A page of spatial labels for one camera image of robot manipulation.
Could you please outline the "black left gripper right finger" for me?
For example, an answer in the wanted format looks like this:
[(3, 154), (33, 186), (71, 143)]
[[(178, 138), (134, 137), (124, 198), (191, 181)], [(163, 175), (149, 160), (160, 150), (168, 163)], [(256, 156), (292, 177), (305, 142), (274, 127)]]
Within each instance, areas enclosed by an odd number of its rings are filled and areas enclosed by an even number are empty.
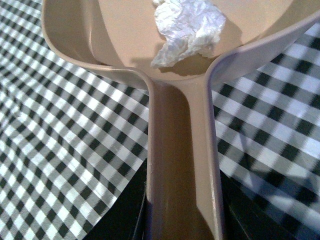
[(308, 178), (254, 172), (241, 183), (221, 172), (231, 240), (318, 240), (320, 197)]

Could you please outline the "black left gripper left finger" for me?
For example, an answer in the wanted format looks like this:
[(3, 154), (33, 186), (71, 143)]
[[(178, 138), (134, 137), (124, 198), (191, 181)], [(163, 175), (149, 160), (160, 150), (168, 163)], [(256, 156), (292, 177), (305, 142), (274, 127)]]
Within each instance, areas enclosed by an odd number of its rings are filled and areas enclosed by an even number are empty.
[(142, 240), (145, 229), (147, 160), (113, 206), (86, 235), (87, 240)]

